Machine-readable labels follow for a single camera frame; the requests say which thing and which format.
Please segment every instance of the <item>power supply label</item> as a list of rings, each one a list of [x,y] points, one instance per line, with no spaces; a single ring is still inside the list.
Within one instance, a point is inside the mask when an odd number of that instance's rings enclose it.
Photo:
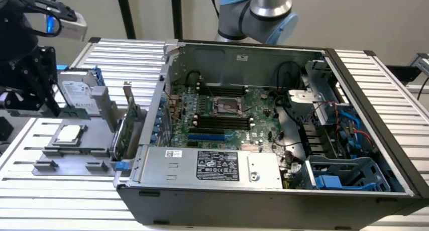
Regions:
[[[213,181],[240,181],[237,152],[198,151],[197,178]]]

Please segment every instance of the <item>blue light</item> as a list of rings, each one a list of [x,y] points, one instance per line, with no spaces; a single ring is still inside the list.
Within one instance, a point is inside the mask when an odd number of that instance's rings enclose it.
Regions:
[[[55,28],[55,18],[53,16],[49,16],[47,19],[47,33],[53,33]]]

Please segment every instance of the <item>sticker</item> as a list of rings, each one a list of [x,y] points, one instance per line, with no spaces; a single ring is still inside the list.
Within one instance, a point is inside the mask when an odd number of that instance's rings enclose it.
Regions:
[[[249,60],[249,56],[248,55],[239,55],[237,56],[237,61],[248,61]]]
[[[198,151],[197,178],[200,180],[240,181],[239,153]]]
[[[96,99],[92,97],[92,88],[84,82],[63,81],[65,95],[69,97],[71,105],[77,108],[86,109],[90,115],[100,115],[100,108]]]
[[[166,157],[178,157],[182,158],[182,150],[166,150]]]

